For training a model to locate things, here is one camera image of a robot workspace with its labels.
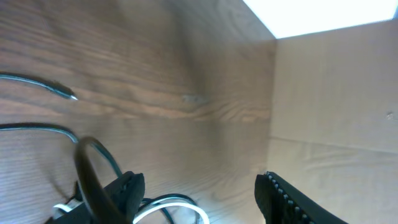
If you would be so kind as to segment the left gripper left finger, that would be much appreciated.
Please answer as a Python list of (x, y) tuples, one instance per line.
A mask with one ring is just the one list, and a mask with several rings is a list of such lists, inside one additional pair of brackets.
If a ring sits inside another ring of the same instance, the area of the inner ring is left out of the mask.
[(106, 187), (98, 183), (75, 183), (65, 208), (55, 207), (48, 224), (132, 223), (145, 193), (143, 174), (131, 171)]

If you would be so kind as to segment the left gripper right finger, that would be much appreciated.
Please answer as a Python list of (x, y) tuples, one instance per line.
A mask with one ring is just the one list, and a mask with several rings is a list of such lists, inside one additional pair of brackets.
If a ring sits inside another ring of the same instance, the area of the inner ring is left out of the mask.
[(256, 176), (254, 198), (267, 224), (346, 224), (275, 172)]

